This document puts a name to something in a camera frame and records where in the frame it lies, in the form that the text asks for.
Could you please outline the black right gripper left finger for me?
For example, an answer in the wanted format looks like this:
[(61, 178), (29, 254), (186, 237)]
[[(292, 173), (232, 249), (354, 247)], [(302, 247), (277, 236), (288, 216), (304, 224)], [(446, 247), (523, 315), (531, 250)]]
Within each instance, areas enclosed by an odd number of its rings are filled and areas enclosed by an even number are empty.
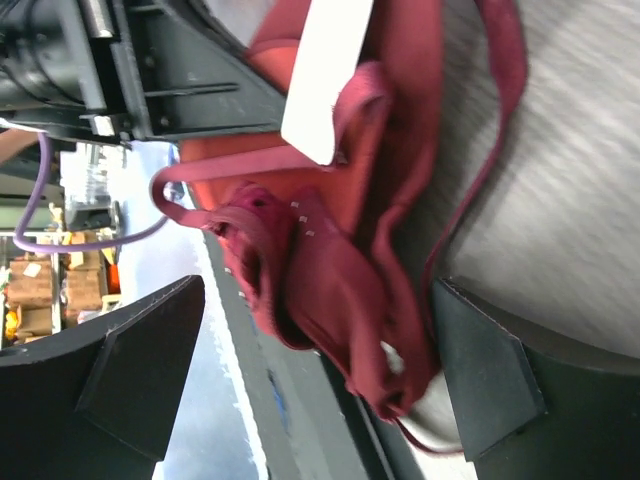
[(4, 479), (149, 479), (165, 458), (205, 306), (188, 275), (1, 352)]

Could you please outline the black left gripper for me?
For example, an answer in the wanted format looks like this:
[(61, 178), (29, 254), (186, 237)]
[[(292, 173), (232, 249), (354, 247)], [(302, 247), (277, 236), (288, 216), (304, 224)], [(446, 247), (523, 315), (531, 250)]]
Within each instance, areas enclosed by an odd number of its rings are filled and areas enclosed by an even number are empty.
[(1, 117), (69, 142), (279, 131), (285, 95), (202, 1), (4, 1)]

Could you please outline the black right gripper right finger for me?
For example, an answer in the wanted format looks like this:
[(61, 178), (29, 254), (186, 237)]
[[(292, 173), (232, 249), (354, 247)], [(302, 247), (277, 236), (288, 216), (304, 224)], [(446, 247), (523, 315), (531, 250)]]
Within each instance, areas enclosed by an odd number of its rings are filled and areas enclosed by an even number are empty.
[(480, 479), (636, 479), (639, 361), (504, 311), (445, 279), (438, 350)]

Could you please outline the dark red garment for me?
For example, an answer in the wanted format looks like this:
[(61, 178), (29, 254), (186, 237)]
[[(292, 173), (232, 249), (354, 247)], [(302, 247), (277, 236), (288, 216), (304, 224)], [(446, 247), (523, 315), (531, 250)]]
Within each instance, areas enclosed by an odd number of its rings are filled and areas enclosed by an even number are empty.
[(312, 140), (322, 130), (309, 104), (338, 81), (328, 160), (283, 133), (189, 140), (151, 196), (166, 217), (217, 237), (264, 333), (322, 352), (352, 394), (400, 424), (440, 369), (430, 312), (392, 235), (434, 169), (441, 3), (341, 1), (327, 21), (319, 9), (277, 2), (247, 58), (300, 106)]

